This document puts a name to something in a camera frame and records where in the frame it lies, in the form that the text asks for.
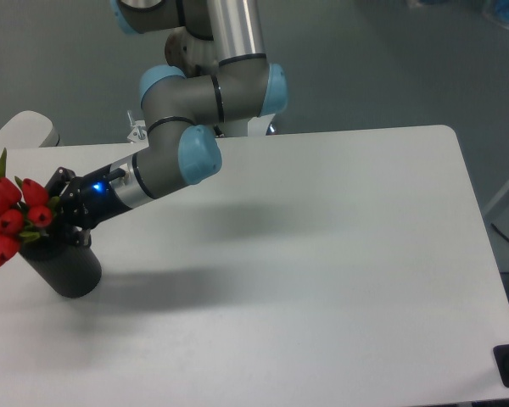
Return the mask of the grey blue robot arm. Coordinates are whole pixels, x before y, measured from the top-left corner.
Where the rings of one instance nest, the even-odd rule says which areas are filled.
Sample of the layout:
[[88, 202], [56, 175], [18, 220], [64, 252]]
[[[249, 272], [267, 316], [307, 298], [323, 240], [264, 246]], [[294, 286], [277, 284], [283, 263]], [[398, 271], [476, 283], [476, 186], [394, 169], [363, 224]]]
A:
[[53, 186], [59, 202], [48, 235], [74, 246], [86, 245], [101, 222], [215, 175], [222, 165], [217, 125], [288, 105], [285, 73], [266, 58], [256, 2], [114, 1], [111, 7], [124, 31], [182, 28], [208, 42], [216, 65], [195, 76], [168, 64], [147, 70], [139, 98], [148, 146]]

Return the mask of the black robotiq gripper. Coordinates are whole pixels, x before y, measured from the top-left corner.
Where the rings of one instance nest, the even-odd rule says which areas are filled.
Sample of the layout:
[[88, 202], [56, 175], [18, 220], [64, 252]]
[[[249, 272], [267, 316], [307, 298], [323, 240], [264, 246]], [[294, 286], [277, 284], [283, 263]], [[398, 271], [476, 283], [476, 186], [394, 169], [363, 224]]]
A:
[[125, 175], [123, 169], [112, 170], [110, 164], [85, 176], [76, 176], [65, 167], [56, 169], [45, 189], [50, 198], [59, 198], [60, 217], [68, 224], [63, 231], [65, 244], [90, 247], [90, 229], [131, 210], [111, 185]]

